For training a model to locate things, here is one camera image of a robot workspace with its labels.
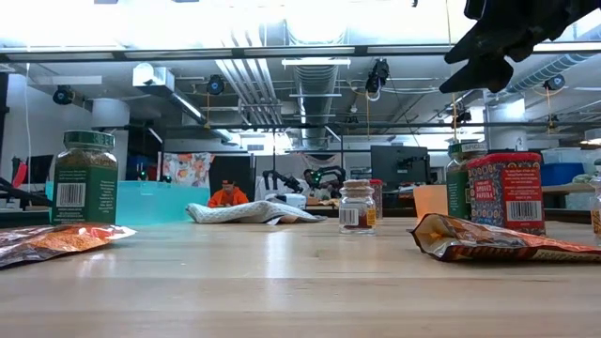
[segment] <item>green label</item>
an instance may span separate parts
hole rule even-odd
[[[116,168],[56,166],[53,224],[115,223]]]
[[[464,220],[470,219],[470,180],[468,172],[447,173],[447,203],[449,216]]]

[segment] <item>foil packet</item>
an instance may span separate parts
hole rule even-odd
[[[439,261],[601,261],[601,248],[520,233],[439,214],[409,231],[422,253]]]
[[[135,234],[124,226],[69,224],[0,231],[0,268],[98,248]]]

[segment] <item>green spice jar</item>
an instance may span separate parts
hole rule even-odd
[[[447,164],[447,206],[449,216],[470,220],[470,178],[468,162],[486,155],[486,145],[464,142],[449,146]]]
[[[53,224],[115,223],[115,137],[97,131],[66,131],[67,148],[54,167]]]

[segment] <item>blue bin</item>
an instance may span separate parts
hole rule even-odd
[[[572,183],[572,178],[584,174],[582,163],[550,163],[541,165],[543,187]]]
[[[46,194],[53,199],[54,183],[46,183]],[[207,188],[186,187],[155,181],[119,181],[116,195],[117,225],[150,225],[190,220],[186,206],[207,205]]]

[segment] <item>orange shirt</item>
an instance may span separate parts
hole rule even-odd
[[[208,200],[208,207],[218,207],[218,206],[238,206],[241,204],[248,203],[248,197],[246,194],[242,192],[238,187],[234,188],[232,193],[225,193],[223,189],[215,192],[213,197]]]

